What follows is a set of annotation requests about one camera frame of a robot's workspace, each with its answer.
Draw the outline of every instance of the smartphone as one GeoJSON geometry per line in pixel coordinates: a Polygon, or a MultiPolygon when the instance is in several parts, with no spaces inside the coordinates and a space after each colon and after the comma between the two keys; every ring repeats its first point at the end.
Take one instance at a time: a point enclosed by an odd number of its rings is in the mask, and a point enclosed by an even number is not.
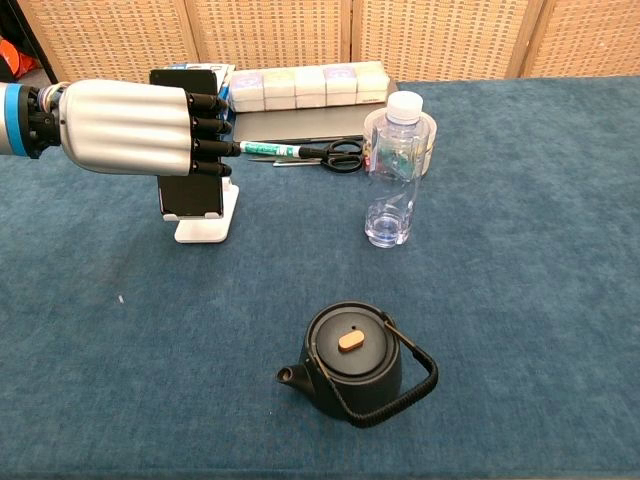
{"type": "MultiPolygon", "coordinates": [[[[151,70],[149,83],[180,87],[191,93],[218,94],[216,75],[211,70],[151,70]]],[[[207,213],[220,216],[224,214],[220,177],[193,174],[186,177],[157,178],[160,211],[163,215],[204,217],[207,213]]]]}

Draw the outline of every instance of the white phone stand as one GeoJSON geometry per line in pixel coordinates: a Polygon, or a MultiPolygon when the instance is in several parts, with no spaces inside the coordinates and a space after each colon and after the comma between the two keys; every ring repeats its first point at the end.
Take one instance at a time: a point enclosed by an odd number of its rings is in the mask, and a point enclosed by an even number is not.
{"type": "Polygon", "coordinates": [[[222,179],[222,205],[224,213],[205,213],[204,217],[178,217],[163,215],[165,222],[178,222],[174,238],[178,243],[220,243],[229,234],[231,218],[236,208],[240,189],[231,183],[230,177],[222,179]]]}

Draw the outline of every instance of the bottle cap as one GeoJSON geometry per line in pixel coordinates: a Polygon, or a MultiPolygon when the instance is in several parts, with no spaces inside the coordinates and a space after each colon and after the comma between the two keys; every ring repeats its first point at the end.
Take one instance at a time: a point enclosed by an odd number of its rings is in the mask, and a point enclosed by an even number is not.
{"type": "Polygon", "coordinates": [[[387,117],[402,125],[416,123],[422,113],[422,97],[415,92],[393,92],[387,100],[387,117]]]}

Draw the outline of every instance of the orange object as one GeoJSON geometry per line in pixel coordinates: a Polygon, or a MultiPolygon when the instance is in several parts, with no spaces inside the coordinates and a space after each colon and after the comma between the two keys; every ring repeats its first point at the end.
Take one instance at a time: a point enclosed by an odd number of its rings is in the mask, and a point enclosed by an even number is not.
{"type": "Polygon", "coordinates": [[[4,57],[11,73],[16,78],[20,78],[28,71],[38,67],[35,58],[20,53],[12,43],[6,40],[0,40],[0,55],[4,57]]]}
{"type": "Polygon", "coordinates": [[[11,73],[16,76],[20,69],[20,54],[16,47],[6,40],[0,40],[0,55],[2,55],[9,65],[11,73]]]}

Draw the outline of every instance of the teapot spout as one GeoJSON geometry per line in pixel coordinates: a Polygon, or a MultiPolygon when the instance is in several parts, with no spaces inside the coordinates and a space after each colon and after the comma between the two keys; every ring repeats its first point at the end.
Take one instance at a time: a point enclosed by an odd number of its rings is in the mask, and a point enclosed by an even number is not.
{"type": "Polygon", "coordinates": [[[276,379],[284,385],[300,390],[302,393],[313,399],[316,395],[309,377],[309,372],[304,365],[291,365],[283,367],[276,375],[276,379]]]}

